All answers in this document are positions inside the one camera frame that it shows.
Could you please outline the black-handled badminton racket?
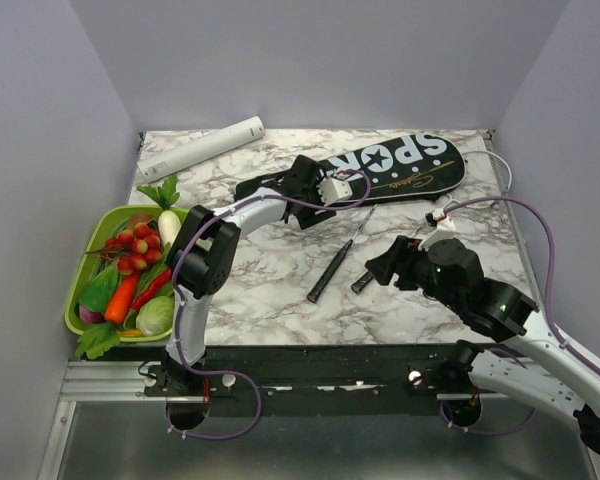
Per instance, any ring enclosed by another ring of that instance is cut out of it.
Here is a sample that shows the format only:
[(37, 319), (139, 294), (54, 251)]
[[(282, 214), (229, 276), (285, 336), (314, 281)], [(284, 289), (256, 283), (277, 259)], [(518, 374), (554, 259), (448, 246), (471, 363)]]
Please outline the black-handled badminton racket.
[(307, 294), (306, 299), (309, 302), (315, 304), (319, 300), (319, 298), (323, 294), (324, 290), (326, 289), (327, 285), (329, 284), (329, 282), (331, 281), (331, 279), (336, 274), (339, 267), (341, 266), (341, 264), (347, 257), (356, 238), (362, 232), (363, 228), (368, 223), (369, 219), (374, 214), (375, 210), (376, 210), (376, 206), (372, 206), (370, 211), (367, 213), (364, 220), (362, 221), (362, 223), (358, 226), (355, 233), (352, 235), (352, 237), (334, 255), (334, 257), (332, 258), (332, 260), (330, 261), (330, 263), (328, 264), (326, 269), (323, 271), (323, 273), (321, 274), (321, 276), (319, 277), (317, 282), (314, 284), (312, 289)]
[(513, 182), (512, 170), (501, 156), (486, 149), (470, 150), (461, 155), (467, 165), (469, 186), (460, 197), (449, 193), (445, 206), (464, 201), (470, 194), (477, 197), (480, 194), (505, 195), (509, 192)]

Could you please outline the white shuttlecock tube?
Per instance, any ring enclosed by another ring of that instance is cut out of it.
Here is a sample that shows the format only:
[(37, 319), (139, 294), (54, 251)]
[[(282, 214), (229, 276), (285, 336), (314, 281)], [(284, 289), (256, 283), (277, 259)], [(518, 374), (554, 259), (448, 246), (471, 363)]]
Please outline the white shuttlecock tube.
[(146, 183), (152, 183), (245, 146), (263, 138), (264, 135), (265, 127), (261, 119), (254, 116), (140, 160), (138, 171)]

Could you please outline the black sport racket bag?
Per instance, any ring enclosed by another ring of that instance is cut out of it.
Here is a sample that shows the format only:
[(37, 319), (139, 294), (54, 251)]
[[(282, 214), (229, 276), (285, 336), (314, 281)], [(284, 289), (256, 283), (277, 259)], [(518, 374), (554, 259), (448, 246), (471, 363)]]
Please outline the black sport racket bag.
[(346, 178), (352, 197), (337, 202), (337, 207), (361, 197), (364, 206), (435, 200), (460, 186), (467, 170), (458, 149), (432, 134), (405, 134), (316, 163), (319, 181), (340, 171), (353, 172)]

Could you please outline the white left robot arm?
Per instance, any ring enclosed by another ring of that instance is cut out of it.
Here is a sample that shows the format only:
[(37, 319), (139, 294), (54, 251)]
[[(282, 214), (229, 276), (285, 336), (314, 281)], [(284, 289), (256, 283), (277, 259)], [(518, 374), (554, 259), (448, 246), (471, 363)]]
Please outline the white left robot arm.
[(231, 273), (239, 241), (294, 217), (302, 229), (336, 215), (352, 190), (337, 171), (307, 156), (278, 173), (241, 182), (235, 202), (216, 210), (192, 207), (167, 256), (174, 291), (173, 324), (161, 368), (164, 384), (189, 395), (202, 387), (199, 368), (213, 296)]

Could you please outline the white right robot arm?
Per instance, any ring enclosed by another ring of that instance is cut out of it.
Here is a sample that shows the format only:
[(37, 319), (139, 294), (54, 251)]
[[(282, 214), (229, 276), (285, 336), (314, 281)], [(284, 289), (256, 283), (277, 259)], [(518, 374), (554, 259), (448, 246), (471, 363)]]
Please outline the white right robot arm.
[(583, 443), (600, 455), (600, 358), (564, 331), (550, 330), (530, 297), (486, 277), (474, 251), (457, 239), (422, 249), (418, 240), (399, 236), (365, 267), (378, 284), (422, 291), (471, 330), (532, 359), (548, 373), (542, 376), (458, 342), (439, 370), (447, 389), (460, 392), (473, 384), (551, 414), (578, 430)]

